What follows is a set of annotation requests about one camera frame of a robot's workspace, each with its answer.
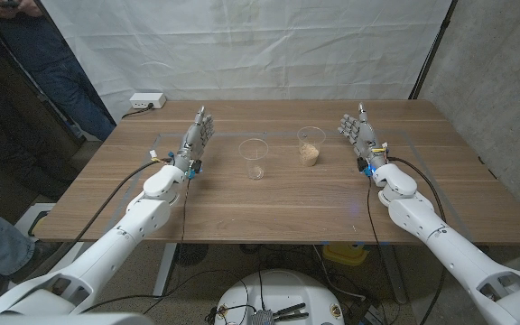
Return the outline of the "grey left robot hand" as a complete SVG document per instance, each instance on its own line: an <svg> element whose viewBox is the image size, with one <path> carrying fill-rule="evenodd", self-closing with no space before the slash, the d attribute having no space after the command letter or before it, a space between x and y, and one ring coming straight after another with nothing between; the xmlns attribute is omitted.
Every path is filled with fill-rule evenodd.
<svg viewBox="0 0 520 325"><path fill-rule="evenodd" d="M174 166L187 172L191 164L201 158L205 146L214 134L213 117L202 106L181 140L179 150L174 157Z"/></svg>

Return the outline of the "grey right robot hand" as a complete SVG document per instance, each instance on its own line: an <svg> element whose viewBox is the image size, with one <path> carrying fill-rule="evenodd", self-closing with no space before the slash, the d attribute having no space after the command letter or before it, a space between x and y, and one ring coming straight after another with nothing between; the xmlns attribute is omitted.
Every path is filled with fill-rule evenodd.
<svg viewBox="0 0 520 325"><path fill-rule="evenodd" d="M379 167L387 164L386 146L381 144L369 124L363 102L358 104L357 117L345 114L341 118L338 130L353 146L360 172L371 176Z"/></svg>

